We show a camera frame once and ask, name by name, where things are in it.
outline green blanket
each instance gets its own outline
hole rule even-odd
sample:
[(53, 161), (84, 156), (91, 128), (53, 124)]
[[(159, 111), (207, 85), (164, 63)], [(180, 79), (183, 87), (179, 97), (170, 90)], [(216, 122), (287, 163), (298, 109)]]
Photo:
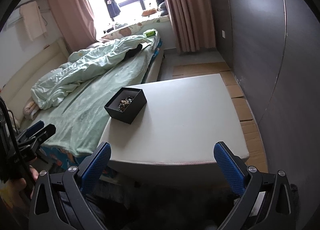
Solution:
[(127, 51), (140, 43), (151, 42), (143, 35), (132, 35), (109, 41), (95, 49), (74, 52), (67, 63), (38, 80), (31, 88), (31, 96), (41, 109), (56, 107), (81, 83), (115, 67)]
[(143, 50), (135, 57), (82, 83), (57, 107), (40, 112), (33, 124), (43, 120), (45, 125), (51, 123), (57, 128), (44, 146), (62, 148), (76, 157), (92, 154), (110, 118), (104, 105), (121, 87), (140, 84), (147, 71), (160, 37), (157, 33), (148, 39), (151, 42), (143, 43)]

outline orange pillow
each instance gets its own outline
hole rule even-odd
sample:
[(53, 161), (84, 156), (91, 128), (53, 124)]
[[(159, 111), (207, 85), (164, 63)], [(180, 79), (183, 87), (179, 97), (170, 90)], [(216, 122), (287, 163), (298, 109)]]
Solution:
[(150, 16), (150, 15), (155, 14), (157, 11), (158, 11), (158, 10), (157, 10), (156, 8), (144, 10), (144, 11), (142, 12), (142, 15), (141, 15), (141, 16), (143, 16), (143, 17), (148, 17), (148, 16)]

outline white towel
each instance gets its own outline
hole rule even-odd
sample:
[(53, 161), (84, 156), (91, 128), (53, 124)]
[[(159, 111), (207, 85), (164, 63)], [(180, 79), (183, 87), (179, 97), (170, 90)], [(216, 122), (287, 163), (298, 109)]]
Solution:
[(23, 17), (23, 22), (31, 41), (47, 32), (36, 1), (22, 5), (20, 14)]

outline screw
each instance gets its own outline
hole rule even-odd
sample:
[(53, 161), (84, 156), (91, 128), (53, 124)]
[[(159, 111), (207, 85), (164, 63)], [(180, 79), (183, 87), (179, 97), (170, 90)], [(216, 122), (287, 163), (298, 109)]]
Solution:
[(249, 171), (252, 172), (252, 173), (255, 173), (255, 172), (257, 172), (257, 168), (254, 167), (254, 166), (250, 166), (249, 167)]
[(69, 167), (69, 169), (68, 169), (68, 171), (69, 171), (70, 173), (74, 173), (76, 170), (77, 170), (77, 166), (71, 166), (71, 167)]
[(282, 177), (285, 176), (285, 172), (284, 172), (284, 171), (278, 171), (278, 174), (279, 174), (280, 176), (282, 176)]
[(47, 174), (47, 171), (41, 171), (41, 172), (39, 173), (40, 176), (44, 176), (44, 175), (46, 175), (46, 174)]

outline headboard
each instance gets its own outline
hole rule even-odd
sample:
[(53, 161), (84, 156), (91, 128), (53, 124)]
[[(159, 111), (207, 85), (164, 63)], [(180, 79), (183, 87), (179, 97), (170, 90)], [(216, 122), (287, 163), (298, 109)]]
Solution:
[(2, 89), (0, 96), (15, 118), (23, 119), (22, 109), (31, 97), (31, 87), (45, 74), (66, 63), (69, 52), (62, 38), (29, 60)]

